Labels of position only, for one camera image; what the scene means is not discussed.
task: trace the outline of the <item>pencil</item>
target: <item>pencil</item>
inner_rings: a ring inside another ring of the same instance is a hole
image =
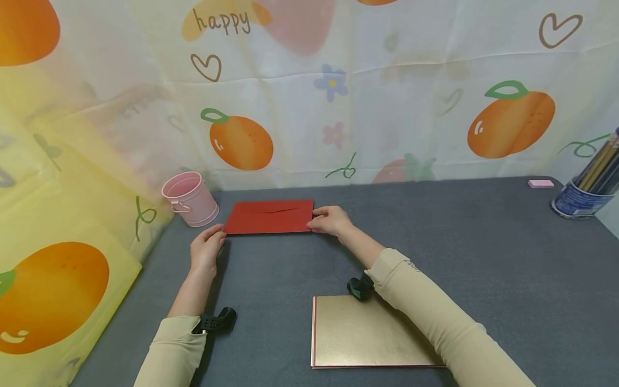
[[[604,195],[613,195],[619,189],[619,173],[617,173],[611,181],[607,184],[607,188],[604,191]]]
[[[578,177],[574,180],[574,185],[575,186],[580,187],[581,183],[583,182],[583,179],[585,179],[585,176],[587,176],[587,174],[589,173],[589,171],[591,171],[593,166],[596,165],[596,163],[599,162],[598,160],[600,160],[600,156],[602,155],[602,151],[603,151],[604,147],[606,146],[606,144],[608,144],[608,141],[606,141],[606,143],[604,143],[604,146],[602,147],[602,150],[600,150],[600,152],[596,153],[593,156],[593,158],[591,158],[591,161],[582,170],[580,175],[578,175]]]
[[[619,146],[619,141],[617,141],[617,136],[613,135],[611,140],[609,140],[604,146],[604,148],[601,150],[601,152],[603,153],[600,156],[600,159],[598,160],[596,165],[594,165],[594,167],[591,170],[589,170],[589,173],[585,177],[584,181],[581,183],[581,186],[580,186],[581,190],[585,192],[589,192],[589,190],[591,189],[591,186],[595,183],[598,176],[600,176],[600,173],[602,173],[602,170],[606,168],[608,161],[612,159],[612,157],[617,152],[618,146]]]
[[[603,195],[604,191],[608,188],[607,185],[619,171],[619,152],[615,152],[615,156],[608,162],[606,169],[600,174],[593,187],[591,187],[591,193],[597,195]]]

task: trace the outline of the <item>blue flower print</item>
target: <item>blue flower print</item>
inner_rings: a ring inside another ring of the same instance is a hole
[[[346,83],[346,73],[344,70],[335,70],[331,68],[331,65],[323,64],[322,66],[322,78],[314,80],[314,87],[318,90],[327,91],[327,101],[333,102],[335,93],[339,95],[348,95],[348,87]]]

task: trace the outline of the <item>pink eraser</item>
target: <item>pink eraser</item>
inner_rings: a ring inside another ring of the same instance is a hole
[[[555,184],[550,180],[529,180],[531,188],[552,188]]]

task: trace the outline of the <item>pink metal bucket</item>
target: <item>pink metal bucket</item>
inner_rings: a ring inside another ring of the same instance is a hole
[[[179,173],[163,185],[161,194],[191,227],[202,227],[219,214],[219,206],[198,172]]]

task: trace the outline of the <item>bucket handle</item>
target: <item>bucket handle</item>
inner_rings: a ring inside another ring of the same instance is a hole
[[[172,207],[172,212],[189,212],[191,211],[191,208],[189,208],[188,206],[185,206],[183,204],[183,202],[175,200],[170,202],[171,203],[171,207]],[[181,207],[185,207],[186,209],[182,209],[182,210],[177,210],[176,208],[174,208],[174,206],[181,206]]]

